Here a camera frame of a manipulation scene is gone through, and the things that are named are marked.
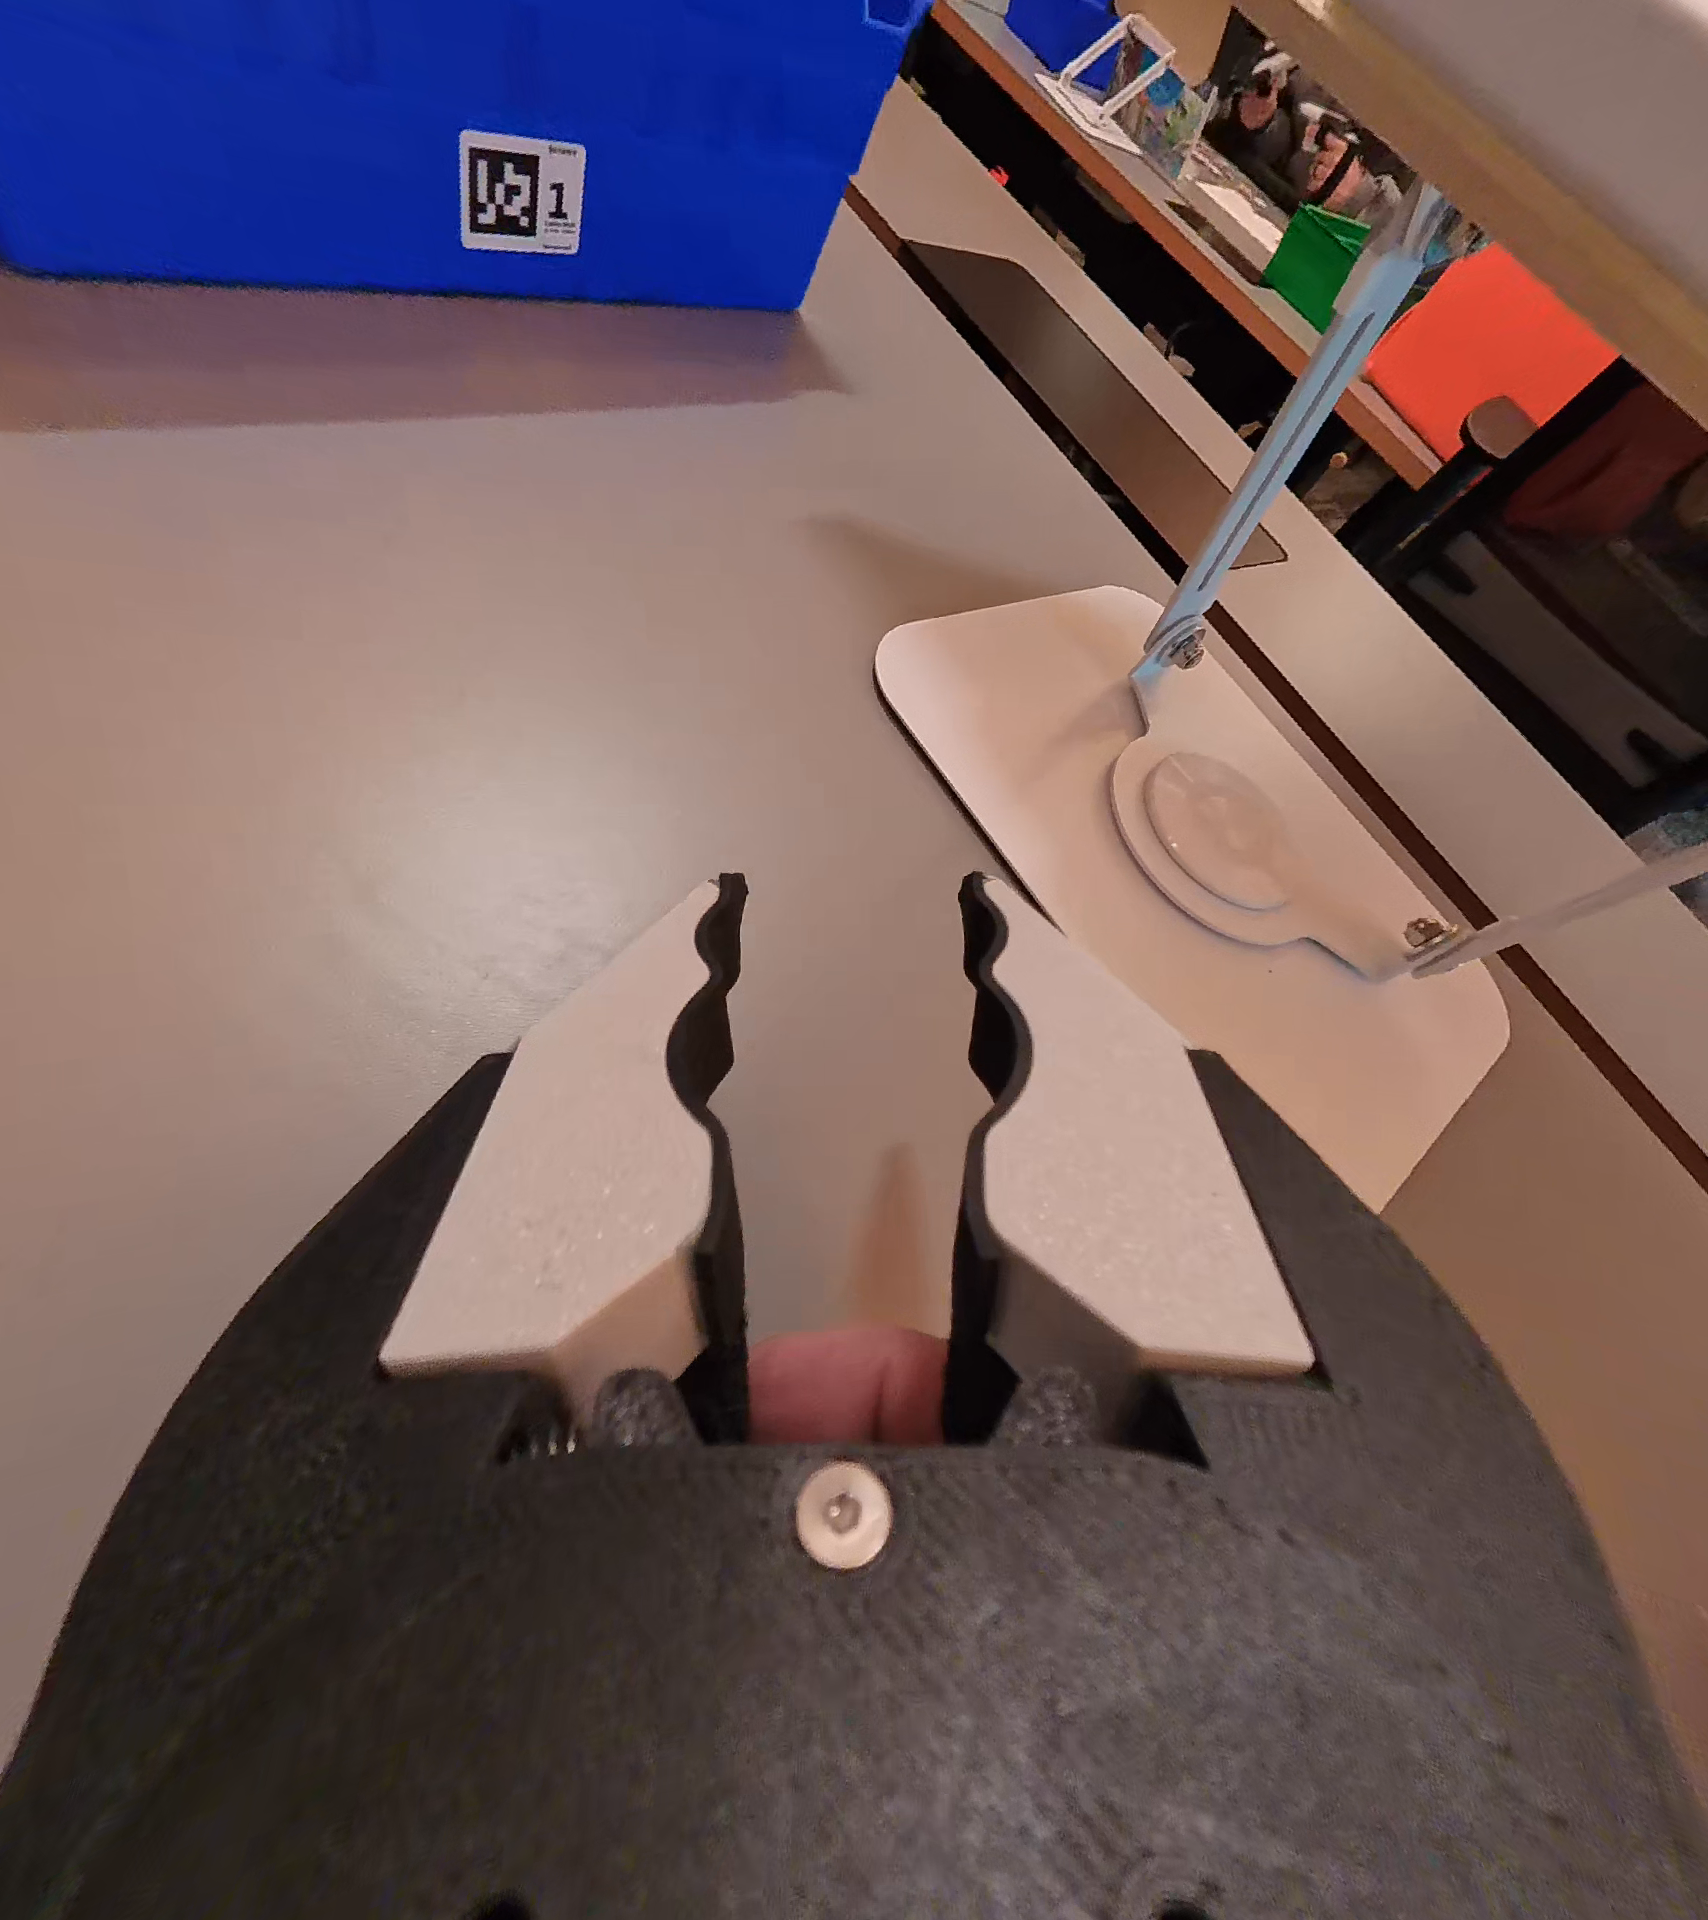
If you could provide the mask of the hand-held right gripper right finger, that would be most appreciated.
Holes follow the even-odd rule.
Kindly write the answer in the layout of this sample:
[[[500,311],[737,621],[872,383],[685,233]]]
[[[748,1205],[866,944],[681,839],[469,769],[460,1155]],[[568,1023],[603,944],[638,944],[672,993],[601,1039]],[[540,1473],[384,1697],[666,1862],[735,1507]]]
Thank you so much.
[[[1312,1336],[1184,1034],[1010,881],[959,883],[965,1062],[940,1421],[984,1444],[1070,1373],[1091,1431],[1169,1444],[1159,1379],[1308,1379]]]

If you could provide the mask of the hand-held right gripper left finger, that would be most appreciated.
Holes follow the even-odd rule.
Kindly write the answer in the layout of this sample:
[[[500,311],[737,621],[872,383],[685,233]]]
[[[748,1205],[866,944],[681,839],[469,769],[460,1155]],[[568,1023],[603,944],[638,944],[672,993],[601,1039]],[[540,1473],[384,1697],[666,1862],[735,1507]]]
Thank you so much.
[[[518,1039],[378,1354],[396,1379],[518,1373],[581,1428],[666,1377],[748,1436],[746,1245],[713,1093],[735,1062],[748,886],[721,874]]]

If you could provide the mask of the blue plastic bin white tag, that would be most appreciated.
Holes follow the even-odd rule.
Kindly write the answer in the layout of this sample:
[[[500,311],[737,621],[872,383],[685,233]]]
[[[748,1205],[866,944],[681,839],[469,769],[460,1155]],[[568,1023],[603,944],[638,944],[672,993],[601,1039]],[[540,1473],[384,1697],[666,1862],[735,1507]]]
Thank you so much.
[[[926,11],[0,1],[0,253],[788,314]]]

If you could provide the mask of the white document stand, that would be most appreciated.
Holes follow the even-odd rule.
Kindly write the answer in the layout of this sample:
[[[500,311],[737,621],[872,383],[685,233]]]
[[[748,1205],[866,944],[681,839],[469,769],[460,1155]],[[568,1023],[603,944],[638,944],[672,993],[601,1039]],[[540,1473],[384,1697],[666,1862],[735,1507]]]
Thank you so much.
[[[1163,750],[1223,761],[1286,821],[1308,923],[1397,959],[1421,916],[1492,922],[1631,878],[1639,855],[1294,495],[1280,559],[1233,570],[1205,655],[1159,694]],[[1010,876],[1079,946],[1222,1054],[1366,1203],[1384,1205],[1534,996],[1708,1190],[1708,927],[1671,892],[1427,979],[1216,930],[1133,859],[1114,764],[1139,740],[1127,671],[1165,588],[1089,585],[909,621],[881,702]]]

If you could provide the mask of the green storage bin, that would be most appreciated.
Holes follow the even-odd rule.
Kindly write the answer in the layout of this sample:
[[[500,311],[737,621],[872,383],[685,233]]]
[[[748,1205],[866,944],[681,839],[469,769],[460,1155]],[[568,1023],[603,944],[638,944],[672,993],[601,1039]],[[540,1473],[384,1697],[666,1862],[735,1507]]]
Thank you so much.
[[[1332,324],[1336,297],[1369,245],[1369,223],[1317,203],[1298,206],[1259,273],[1315,332]]]

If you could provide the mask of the wooden background desk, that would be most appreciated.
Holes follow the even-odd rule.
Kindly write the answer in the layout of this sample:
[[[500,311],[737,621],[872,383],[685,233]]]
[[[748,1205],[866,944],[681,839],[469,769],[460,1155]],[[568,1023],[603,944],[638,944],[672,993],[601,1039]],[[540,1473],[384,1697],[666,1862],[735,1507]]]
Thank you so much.
[[[1190,364],[1231,425],[1274,415],[1320,332],[1248,278],[1226,241],[1184,219],[1150,164],[1089,140],[1038,87],[1039,63],[1004,19],[933,3],[903,66],[923,102],[1129,324],[1154,328]]]

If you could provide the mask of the clear display stand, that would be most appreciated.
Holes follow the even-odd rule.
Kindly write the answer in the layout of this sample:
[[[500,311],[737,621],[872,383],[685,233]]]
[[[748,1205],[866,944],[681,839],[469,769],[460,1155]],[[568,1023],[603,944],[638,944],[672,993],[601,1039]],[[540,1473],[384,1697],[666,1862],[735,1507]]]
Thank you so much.
[[[1212,93],[1177,72],[1176,44],[1141,11],[1123,11],[1033,86],[1086,140],[1180,174],[1212,111]]]

